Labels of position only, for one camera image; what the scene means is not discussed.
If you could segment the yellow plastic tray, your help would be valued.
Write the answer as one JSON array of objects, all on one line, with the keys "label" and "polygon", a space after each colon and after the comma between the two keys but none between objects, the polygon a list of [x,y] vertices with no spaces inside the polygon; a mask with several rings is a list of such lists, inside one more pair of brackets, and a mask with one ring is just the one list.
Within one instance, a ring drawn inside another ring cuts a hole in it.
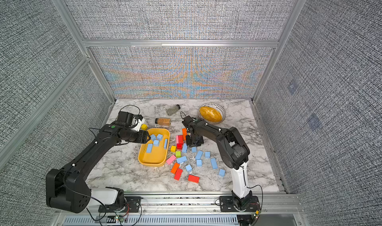
[{"label": "yellow plastic tray", "polygon": [[[139,155],[138,155],[138,161],[145,166],[152,166],[152,167],[163,166],[165,164],[168,149],[169,149],[170,132],[164,128],[151,128],[148,130],[148,133],[149,133],[149,142],[141,145]],[[157,140],[158,134],[163,135],[163,139],[160,141],[159,146],[153,145],[153,149],[151,153],[146,153],[147,145],[153,144],[153,141],[151,140],[151,137],[150,137],[152,134],[156,136],[156,140]],[[168,139],[167,149],[164,149],[165,139]]]}]

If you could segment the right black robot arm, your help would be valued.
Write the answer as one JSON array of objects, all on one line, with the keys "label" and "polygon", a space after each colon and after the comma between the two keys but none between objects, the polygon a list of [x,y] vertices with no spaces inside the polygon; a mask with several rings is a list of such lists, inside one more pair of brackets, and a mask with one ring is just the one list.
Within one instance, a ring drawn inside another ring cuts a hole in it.
[{"label": "right black robot arm", "polygon": [[235,127],[220,128],[191,116],[184,117],[182,124],[189,133],[186,137],[188,146],[201,146],[204,137],[217,144],[221,159],[231,169],[232,204],[236,210],[245,211],[255,197],[248,186],[247,162],[250,149],[240,132]]}]

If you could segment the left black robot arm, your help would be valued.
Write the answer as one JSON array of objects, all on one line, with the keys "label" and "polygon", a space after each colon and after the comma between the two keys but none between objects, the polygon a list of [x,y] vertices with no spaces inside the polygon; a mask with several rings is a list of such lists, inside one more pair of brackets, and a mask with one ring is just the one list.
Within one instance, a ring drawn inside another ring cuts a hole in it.
[{"label": "left black robot arm", "polygon": [[92,203],[120,210],[126,205],[122,189],[90,189],[86,180],[95,165],[121,141],[145,144],[151,139],[148,131],[133,130],[119,125],[104,125],[95,139],[72,161],[46,174],[46,205],[72,213],[80,213]]}]

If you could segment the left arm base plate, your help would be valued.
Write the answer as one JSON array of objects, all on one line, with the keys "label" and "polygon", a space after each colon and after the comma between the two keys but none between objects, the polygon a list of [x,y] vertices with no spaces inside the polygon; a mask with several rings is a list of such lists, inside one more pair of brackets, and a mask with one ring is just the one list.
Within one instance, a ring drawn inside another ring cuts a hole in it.
[{"label": "left arm base plate", "polygon": [[140,196],[125,196],[124,200],[117,199],[115,203],[111,205],[99,206],[99,213],[138,213],[141,205]]}]

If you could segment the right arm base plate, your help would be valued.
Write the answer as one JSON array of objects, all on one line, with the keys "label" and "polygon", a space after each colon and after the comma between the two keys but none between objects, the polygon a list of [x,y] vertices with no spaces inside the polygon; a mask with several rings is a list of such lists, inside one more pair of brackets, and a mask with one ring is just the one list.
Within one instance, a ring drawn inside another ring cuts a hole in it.
[{"label": "right arm base plate", "polygon": [[257,196],[248,195],[243,199],[238,199],[233,196],[220,196],[218,201],[222,212],[261,211],[261,204]]}]

